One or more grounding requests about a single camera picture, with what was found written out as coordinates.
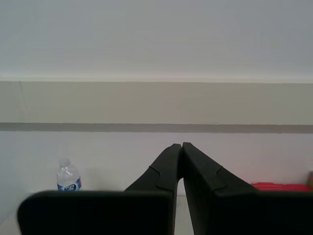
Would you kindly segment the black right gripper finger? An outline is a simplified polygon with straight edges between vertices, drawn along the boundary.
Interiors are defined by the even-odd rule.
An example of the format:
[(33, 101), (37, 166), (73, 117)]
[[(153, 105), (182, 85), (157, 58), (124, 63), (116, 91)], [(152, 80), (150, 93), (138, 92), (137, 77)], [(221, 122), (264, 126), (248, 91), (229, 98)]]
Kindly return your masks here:
[(311, 235), (313, 194), (261, 191), (193, 144), (183, 143), (183, 182), (196, 235)]
[(24, 235), (172, 235), (180, 144), (167, 147), (124, 191), (43, 191), (19, 206)]

